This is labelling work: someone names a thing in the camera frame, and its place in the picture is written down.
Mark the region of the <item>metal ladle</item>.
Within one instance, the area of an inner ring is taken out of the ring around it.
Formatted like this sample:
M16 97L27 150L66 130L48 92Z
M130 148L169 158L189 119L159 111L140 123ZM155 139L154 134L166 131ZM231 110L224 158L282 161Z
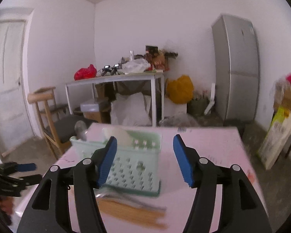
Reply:
M79 120L74 126L74 131L78 140L87 141L87 125L84 121Z

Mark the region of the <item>white door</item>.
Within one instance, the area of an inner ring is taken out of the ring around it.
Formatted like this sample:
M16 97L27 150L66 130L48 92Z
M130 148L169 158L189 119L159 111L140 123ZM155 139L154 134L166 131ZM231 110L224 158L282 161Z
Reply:
M26 21L0 21L0 157L33 137L23 91Z

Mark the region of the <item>white rice sack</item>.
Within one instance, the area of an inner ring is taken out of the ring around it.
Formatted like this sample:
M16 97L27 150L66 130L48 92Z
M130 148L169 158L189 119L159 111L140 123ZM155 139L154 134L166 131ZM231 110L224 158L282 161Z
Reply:
M270 170L278 159L291 135L291 110L280 106L257 154L266 170Z

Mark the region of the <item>wooden chair black seat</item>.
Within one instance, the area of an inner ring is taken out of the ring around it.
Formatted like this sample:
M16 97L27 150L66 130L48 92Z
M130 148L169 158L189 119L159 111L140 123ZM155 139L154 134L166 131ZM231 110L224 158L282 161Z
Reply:
M94 120L80 115L68 115L68 104L57 104L55 87L42 87L27 96L28 103L34 105L43 137L55 159L71 147L70 138L76 135L74 126L83 121L90 127Z

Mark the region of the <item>wooden chopstick bundle piece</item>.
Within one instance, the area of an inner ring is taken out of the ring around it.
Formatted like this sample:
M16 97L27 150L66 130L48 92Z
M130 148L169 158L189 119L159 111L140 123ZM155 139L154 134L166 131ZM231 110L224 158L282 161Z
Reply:
M165 216L164 211L149 208L133 207L111 199L97 200L99 211L119 220L126 221L146 228L167 229L168 225L159 220Z

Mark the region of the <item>mint green utensil basket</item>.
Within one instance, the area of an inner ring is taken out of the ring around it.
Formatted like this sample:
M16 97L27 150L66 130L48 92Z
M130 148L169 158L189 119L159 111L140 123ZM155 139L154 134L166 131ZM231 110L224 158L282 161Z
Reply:
M127 130L133 147L117 146L105 185L129 194L157 197L161 181L158 175L162 136L139 130Z

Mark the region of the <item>grey box under table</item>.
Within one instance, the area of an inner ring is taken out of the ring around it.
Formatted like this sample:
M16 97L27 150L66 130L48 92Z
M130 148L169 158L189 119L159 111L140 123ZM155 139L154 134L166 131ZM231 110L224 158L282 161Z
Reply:
M107 109L110 103L107 98L93 98L80 104L82 112L98 112Z

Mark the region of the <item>brown cardboard box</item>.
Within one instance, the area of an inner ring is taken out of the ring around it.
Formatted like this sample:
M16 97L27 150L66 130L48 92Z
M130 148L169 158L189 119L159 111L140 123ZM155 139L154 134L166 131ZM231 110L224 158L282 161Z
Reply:
M288 81L279 80L274 86L274 110L282 106L291 111L291 84Z

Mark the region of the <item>large white sack under table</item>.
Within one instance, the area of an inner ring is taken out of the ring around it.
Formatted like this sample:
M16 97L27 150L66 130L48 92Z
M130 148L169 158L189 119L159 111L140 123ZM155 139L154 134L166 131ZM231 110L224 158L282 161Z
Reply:
M111 102L111 124L122 126L151 126L151 97L141 92L132 95L116 94Z

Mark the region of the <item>yellow plastic bag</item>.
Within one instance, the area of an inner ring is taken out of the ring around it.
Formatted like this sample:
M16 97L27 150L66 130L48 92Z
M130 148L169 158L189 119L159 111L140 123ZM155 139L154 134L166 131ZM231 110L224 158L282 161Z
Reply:
M188 75L166 80L165 95L175 104L187 104L193 99L194 85Z

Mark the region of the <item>red plastic bag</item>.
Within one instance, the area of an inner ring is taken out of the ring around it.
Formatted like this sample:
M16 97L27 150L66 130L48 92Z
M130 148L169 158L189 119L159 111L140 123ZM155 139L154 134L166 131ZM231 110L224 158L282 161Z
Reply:
M83 79L95 78L97 75L97 69L93 64L90 64L87 68L81 68L74 74L74 80L80 81Z

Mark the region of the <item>silver refrigerator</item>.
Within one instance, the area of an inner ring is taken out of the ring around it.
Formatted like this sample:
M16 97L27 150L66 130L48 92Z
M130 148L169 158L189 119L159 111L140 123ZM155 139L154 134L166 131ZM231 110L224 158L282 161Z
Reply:
M259 94L259 54L253 24L221 14L212 25L216 60L216 112L223 120L254 120Z

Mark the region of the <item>white plastic bag on table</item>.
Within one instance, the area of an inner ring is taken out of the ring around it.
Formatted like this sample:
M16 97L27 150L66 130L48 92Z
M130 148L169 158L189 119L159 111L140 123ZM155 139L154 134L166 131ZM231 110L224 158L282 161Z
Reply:
M142 73L148 68L150 68L150 63L148 63L145 59L134 59L122 65L122 72L124 74L136 74Z

